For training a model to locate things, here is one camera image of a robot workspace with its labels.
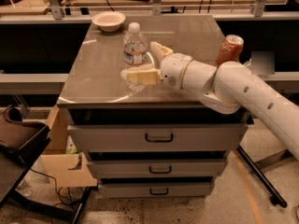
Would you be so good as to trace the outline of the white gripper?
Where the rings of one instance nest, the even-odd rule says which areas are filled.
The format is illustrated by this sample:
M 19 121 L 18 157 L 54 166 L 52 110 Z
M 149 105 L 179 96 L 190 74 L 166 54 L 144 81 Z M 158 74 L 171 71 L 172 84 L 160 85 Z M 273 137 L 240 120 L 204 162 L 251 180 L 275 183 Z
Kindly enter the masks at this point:
M 160 71 L 155 68 L 129 71 L 127 79 L 133 83 L 155 85 L 161 81 L 162 76 L 167 87 L 180 90 L 185 70 L 192 57 L 181 53 L 172 54 L 173 50 L 158 42 L 151 42 L 150 49 L 160 62 Z

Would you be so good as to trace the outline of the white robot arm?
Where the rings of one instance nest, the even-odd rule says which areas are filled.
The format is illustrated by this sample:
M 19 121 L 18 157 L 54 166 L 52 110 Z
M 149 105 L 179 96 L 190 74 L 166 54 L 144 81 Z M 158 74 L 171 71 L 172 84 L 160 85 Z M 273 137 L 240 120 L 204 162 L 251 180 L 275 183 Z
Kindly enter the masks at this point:
M 226 62 L 216 67 L 152 42 L 160 62 L 121 71 L 121 77 L 136 84 L 162 82 L 169 88 L 194 94 L 205 106 L 233 114 L 241 106 L 257 117 L 299 160 L 299 106 L 280 95 L 243 64 Z

